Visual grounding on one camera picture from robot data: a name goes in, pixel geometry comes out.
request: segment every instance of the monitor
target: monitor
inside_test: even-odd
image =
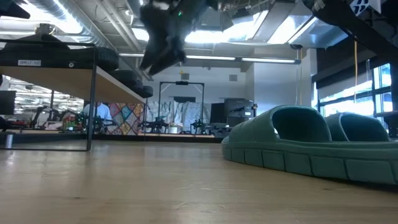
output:
[[[17,91],[0,91],[0,114],[13,115]]]

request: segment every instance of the patchwork fabric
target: patchwork fabric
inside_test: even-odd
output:
[[[128,106],[125,106],[122,108],[122,115],[123,115],[123,119],[126,120],[131,114],[131,110]]]
[[[146,106],[147,121],[155,121],[158,115],[157,101],[149,101]],[[142,132],[139,125],[144,119],[144,105],[135,103],[110,103],[111,116],[118,124],[110,126],[108,134],[137,135]],[[175,101],[161,102],[160,115],[165,116],[166,123],[183,123],[184,130],[189,130],[190,124],[200,118],[201,103],[177,103]],[[205,103],[203,120],[210,120],[211,104]]]
[[[134,131],[132,131],[132,129],[130,129],[130,131],[127,133],[127,135],[136,135],[136,134],[134,133]]]
[[[127,124],[132,126],[134,124],[134,122],[136,122],[136,120],[137,120],[137,116],[134,113],[131,113],[130,116],[127,118],[126,122],[127,122]]]
[[[118,113],[116,116],[114,116],[113,120],[118,124],[119,127],[124,123],[122,113]]]
[[[129,109],[131,111],[134,111],[134,108],[136,107],[136,104],[135,103],[128,103],[127,106],[129,107]]]
[[[110,125],[110,126],[108,126],[106,129],[107,129],[107,132],[106,132],[106,134],[112,134],[112,132],[115,130],[115,129],[117,129],[118,127],[117,126],[115,126],[115,125]]]
[[[110,103],[109,110],[112,117],[116,116],[120,112],[120,108],[116,105],[116,103]]]
[[[122,109],[126,104],[125,103],[116,103],[119,109]]]
[[[112,134],[114,134],[114,135],[122,135],[122,130],[120,130],[120,128],[116,128],[116,129],[112,132]]]
[[[120,126],[120,130],[122,131],[122,133],[124,135],[126,135],[129,131],[130,131],[131,127],[130,125],[127,124],[127,122],[124,122],[121,126]]]

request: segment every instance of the fluorescent light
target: fluorescent light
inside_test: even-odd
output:
[[[266,19],[267,15],[268,15],[268,12],[269,12],[268,10],[265,10],[265,11],[261,12],[260,16],[255,21],[253,27],[251,28],[251,30],[246,35],[246,40],[253,39],[254,35],[257,34],[257,31],[260,29],[261,24]]]
[[[0,35],[33,35],[35,32],[33,31],[0,31]]]
[[[275,58],[242,58],[242,62],[262,62],[262,63],[295,63],[295,60],[275,59]]]
[[[131,54],[131,53],[120,53],[120,57],[143,57],[144,54]],[[219,56],[204,56],[204,55],[187,55],[188,59],[202,59],[202,60],[235,60],[234,57],[219,57]]]
[[[203,60],[235,60],[234,57],[217,57],[217,56],[201,56],[201,55],[187,55],[188,59],[203,59]]]
[[[144,54],[120,53],[120,57],[144,57]]]
[[[297,38],[299,38],[312,24],[314,24],[318,18],[313,17],[303,28],[301,28],[293,37],[291,37],[287,42],[289,44],[293,43]]]

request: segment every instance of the skylight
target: skylight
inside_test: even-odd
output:
[[[196,30],[185,38],[188,43],[222,43],[251,39],[264,21],[268,11],[258,12],[253,15],[250,22],[241,22],[221,31]],[[149,35],[145,29],[132,29],[139,40],[148,41]]]

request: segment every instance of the green slide sandal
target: green slide sandal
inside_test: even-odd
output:
[[[350,115],[327,123],[313,108],[278,106],[235,126],[222,142],[223,157],[315,177],[398,184],[398,143],[381,134],[372,136],[376,123],[381,126],[378,121],[370,118],[367,127],[367,118]],[[332,141],[332,136],[340,141]]]
[[[378,119],[353,113],[338,113],[325,119],[333,141],[390,141]]]

